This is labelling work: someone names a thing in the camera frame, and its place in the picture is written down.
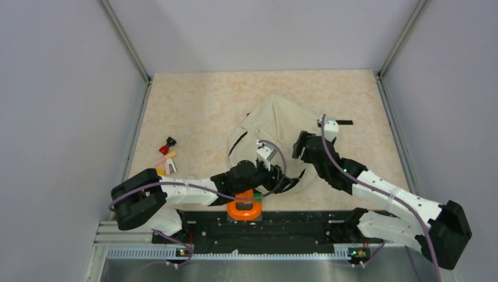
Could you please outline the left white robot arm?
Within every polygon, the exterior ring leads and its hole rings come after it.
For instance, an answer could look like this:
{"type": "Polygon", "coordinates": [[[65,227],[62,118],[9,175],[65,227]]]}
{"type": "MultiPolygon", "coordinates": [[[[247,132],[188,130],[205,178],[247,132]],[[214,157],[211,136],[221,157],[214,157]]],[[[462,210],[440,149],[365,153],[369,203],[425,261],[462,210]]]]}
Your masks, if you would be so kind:
{"type": "Polygon", "coordinates": [[[109,210],[114,212],[119,230],[147,227],[181,243],[189,228],[176,205],[223,206],[260,186],[268,189],[264,196],[280,192],[289,182],[278,165],[265,167],[263,162],[248,160],[205,179],[172,179],[149,168],[111,190],[109,210]]]}

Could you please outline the cream canvas student bag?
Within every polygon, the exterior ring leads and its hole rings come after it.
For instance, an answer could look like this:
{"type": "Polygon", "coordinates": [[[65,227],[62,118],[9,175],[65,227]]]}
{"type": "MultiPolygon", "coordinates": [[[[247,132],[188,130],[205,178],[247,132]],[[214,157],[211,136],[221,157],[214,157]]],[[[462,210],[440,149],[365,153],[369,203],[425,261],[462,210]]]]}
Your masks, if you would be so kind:
{"type": "Polygon", "coordinates": [[[271,95],[259,103],[240,123],[228,139],[230,164],[249,160],[258,163],[257,140],[267,140],[275,145],[276,155],[271,164],[283,168],[290,182],[273,194],[299,193],[315,179],[321,179],[314,166],[292,158],[293,144],[301,131],[319,133],[316,114],[293,100],[271,95]]]}

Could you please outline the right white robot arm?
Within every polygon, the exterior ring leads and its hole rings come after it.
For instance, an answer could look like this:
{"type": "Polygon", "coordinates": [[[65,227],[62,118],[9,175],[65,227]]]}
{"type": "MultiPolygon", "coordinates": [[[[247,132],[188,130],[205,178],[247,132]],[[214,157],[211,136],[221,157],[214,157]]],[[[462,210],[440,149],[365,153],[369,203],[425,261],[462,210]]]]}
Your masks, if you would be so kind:
{"type": "Polygon", "coordinates": [[[335,135],[301,131],[292,156],[314,166],[333,189],[383,205],[388,215],[355,208],[344,226],[348,240],[392,241],[420,252],[437,268],[454,270],[472,238],[463,207],[424,199],[384,180],[365,165],[340,157],[335,135]]]}

